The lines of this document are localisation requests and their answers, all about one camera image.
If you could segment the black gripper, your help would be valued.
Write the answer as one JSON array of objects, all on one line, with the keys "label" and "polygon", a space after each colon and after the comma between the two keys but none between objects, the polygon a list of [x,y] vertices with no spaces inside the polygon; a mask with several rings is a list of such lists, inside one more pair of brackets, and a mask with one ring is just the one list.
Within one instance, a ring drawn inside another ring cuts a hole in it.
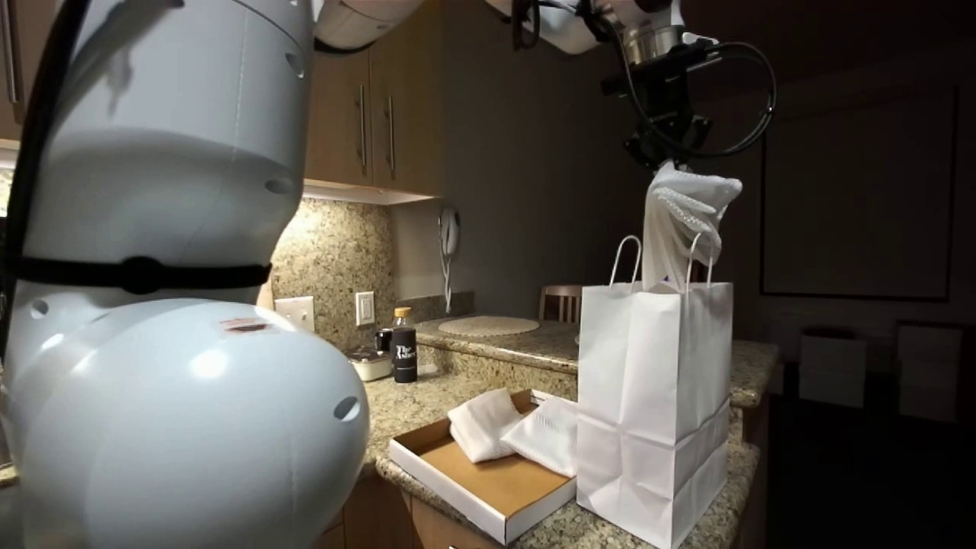
[{"label": "black gripper", "polygon": [[701,47],[677,47],[650,65],[623,65],[626,95],[637,117],[626,138],[634,161],[659,167],[701,153],[710,123],[691,110],[690,69],[703,58]]}]

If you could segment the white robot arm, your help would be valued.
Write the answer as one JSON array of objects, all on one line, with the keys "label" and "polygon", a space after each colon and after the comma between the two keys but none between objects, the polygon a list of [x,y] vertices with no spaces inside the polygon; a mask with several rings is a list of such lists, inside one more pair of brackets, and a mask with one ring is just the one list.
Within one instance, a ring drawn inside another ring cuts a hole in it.
[{"label": "white robot arm", "polygon": [[62,0],[10,194],[22,549],[314,549],[370,441],[349,357],[259,306],[310,58],[422,0]]}]

